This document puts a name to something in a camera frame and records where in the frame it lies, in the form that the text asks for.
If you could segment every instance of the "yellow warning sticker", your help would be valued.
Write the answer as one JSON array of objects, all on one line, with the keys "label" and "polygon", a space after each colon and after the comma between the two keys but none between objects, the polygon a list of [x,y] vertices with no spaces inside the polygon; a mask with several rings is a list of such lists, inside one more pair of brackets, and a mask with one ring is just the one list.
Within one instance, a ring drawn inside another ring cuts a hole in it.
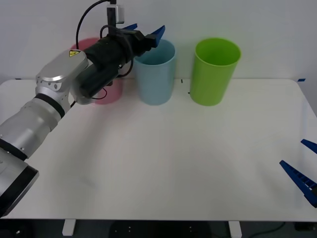
[{"label": "yellow warning sticker", "polygon": [[77,55],[77,54],[79,54],[79,53],[80,53],[80,51],[70,50],[70,51],[69,51],[69,57],[73,57],[73,56],[75,56],[75,55]]}]

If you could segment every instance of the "table surface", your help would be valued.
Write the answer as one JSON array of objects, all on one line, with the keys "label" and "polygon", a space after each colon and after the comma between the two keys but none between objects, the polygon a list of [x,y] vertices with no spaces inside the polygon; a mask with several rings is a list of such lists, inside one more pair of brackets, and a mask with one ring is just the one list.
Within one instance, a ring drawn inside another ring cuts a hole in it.
[{"label": "table surface", "polygon": [[[279,165],[317,180],[317,119],[296,82],[234,79],[214,107],[189,80],[148,106],[133,80],[110,105],[75,105],[27,160],[40,177],[8,218],[317,221]],[[0,86],[0,122],[35,82]]]}]

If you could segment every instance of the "pink cup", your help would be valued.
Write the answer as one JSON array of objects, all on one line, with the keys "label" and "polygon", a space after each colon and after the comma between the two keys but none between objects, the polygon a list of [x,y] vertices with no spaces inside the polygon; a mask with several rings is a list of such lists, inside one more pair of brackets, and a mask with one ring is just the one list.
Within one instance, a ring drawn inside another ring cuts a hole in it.
[{"label": "pink cup", "polygon": [[[87,38],[87,39],[81,40],[78,42],[79,49],[82,51],[82,50],[88,48],[89,46],[92,46],[98,40],[99,40],[99,38],[97,38],[97,37]],[[71,49],[76,49],[76,45],[73,45],[71,47]],[[106,86],[106,87],[104,87],[104,89],[106,89],[106,91],[107,91],[107,96],[103,99],[96,100],[95,101],[96,104],[103,105],[103,104],[113,103],[113,102],[119,100],[120,97],[122,96],[122,92],[123,92],[123,79],[121,79],[121,78],[114,79],[112,81],[112,85]],[[101,90],[95,97],[102,98],[103,96],[105,96],[105,93],[106,92],[104,90]]]}]

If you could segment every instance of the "light blue cup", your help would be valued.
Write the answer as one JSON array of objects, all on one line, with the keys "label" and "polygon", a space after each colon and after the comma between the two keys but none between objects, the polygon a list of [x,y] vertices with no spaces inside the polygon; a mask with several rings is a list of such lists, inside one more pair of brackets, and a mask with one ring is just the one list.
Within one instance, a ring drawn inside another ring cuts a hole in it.
[{"label": "light blue cup", "polygon": [[141,100],[149,105],[166,103],[174,86],[176,49],[167,40],[134,59],[135,79]]}]

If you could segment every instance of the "black cable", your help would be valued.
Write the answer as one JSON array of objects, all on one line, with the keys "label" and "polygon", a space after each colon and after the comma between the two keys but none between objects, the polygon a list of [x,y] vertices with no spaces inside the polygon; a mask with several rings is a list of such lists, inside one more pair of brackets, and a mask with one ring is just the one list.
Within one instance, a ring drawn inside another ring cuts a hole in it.
[{"label": "black cable", "polygon": [[101,97],[101,98],[92,98],[92,99],[95,99],[95,100],[104,99],[107,96],[108,92],[107,92],[107,90],[105,88],[103,88],[103,90],[106,92],[106,94],[103,97]]},{"label": "black cable", "polygon": [[93,9],[95,6],[99,5],[100,3],[103,3],[105,1],[109,1],[109,0],[100,0],[98,2],[95,2],[94,4],[92,4],[89,8],[87,8],[87,10],[84,12],[84,14],[82,15],[79,23],[78,23],[78,26],[77,26],[77,30],[76,30],[76,49],[79,50],[79,43],[78,43],[78,35],[79,35],[79,30],[80,30],[80,26],[81,24],[83,23],[83,20],[85,18],[85,16],[88,14],[88,12]]},{"label": "black cable", "polygon": [[72,108],[75,105],[76,101],[74,101],[71,105],[70,108]]},{"label": "black cable", "polygon": [[286,222],[283,222],[280,226],[278,226],[278,227],[275,228],[275,229],[268,230],[268,231],[265,231],[265,232],[254,233],[253,235],[249,236],[249,238],[254,238],[254,237],[257,237],[257,236],[260,236],[260,235],[264,235],[264,234],[268,234],[268,233],[272,233],[272,232],[278,231],[279,229],[281,229],[282,227],[284,227],[285,224],[286,224]]},{"label": "black cable", "polygon": [[[103,31],[106,29],[106,28],[112,28],[114,30],[116,30],[116,32],[118,32],[125,40],[125,42],[127,43],[128,45],[128,48],[129,48],[129,51],[130,51],[130,55],[131,57],[133,56],[133,51],[132,51],[132,47],[130,45],[130,42],[128,41],[128,39],[126,38],[126,36],[122,33],[122,31],[114,26],[111,26],[111,25],[104,25],[101,29],[100,29],[100,39],[103,37]],[[131,63],[130,63],[130,68],[129,70],[125,73],[125,74],[119,74],[117,76],[117,78],[122,78],[122,77],[125,77],[127,76],[131,71],[132,71],[132,68],[133,68],[133,60],[131,59]]]}]

